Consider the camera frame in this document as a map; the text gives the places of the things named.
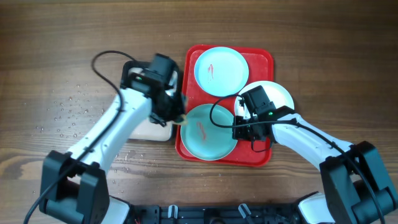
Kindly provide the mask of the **green scouring sponge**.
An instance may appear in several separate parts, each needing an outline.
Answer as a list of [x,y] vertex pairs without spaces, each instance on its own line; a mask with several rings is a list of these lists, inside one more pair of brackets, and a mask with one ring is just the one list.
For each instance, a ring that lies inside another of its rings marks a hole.
[[178,115],[172,123],[179,126],[186,125],[188,123],[187,116],[185,114]]

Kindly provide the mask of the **white plate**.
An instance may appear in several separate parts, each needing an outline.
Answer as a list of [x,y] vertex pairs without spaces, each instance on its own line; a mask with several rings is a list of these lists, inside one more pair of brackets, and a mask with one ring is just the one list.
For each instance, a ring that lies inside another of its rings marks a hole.
[[[278,109],[282,106],[288,106],[291,109],[295,109],[293,98],[290,93],[280,84],[271,81],[256,81],[245,86],[239,94],[252,90],[253,88],[261,86],[263,87],[268,99],[270,99],[275,107]],[[249,118],[249,111],[246,106],[239,104],[240,98],[237,97],[234,102],[234,113],[236,116],[242,116],[243,118]]]

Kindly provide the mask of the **light green plate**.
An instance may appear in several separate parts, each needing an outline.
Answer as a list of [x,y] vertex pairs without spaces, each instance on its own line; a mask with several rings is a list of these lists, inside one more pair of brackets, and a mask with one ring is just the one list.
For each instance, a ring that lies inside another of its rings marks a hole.
[[187,124],[181,126],[180,130],[187,151],[204,161],[215,161],[226,157],[238,143],[232,138],[231,129],[215,126],[210,118],[216,123],[231,125],[234,116],[219,105],[200,105],[188,112]]

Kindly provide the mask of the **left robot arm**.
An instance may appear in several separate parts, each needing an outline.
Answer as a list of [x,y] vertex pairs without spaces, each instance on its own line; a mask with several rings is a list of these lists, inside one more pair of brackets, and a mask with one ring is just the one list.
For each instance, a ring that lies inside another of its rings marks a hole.
[[178,65],[155,54],[150,63],[126,62],[116,97],[93,128],[65,153],[44,159],[34,210],[65,223],[132,223],[130,203],[112,197],[106,175],[131,133],[144,121],[166,126],[184,121],[185,99],[177,88]]

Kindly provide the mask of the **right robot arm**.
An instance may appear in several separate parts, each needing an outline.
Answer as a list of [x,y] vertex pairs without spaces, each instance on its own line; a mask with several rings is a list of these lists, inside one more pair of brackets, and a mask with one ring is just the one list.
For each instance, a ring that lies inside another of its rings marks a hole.
[[247,86],[236,100],[233,138],[270,140],[288,147],[320,171],[323,192],[298,209],[307,223],[372,223],[397,210],[397,192],[378,150],[321,131],[295,110],[283,87]]

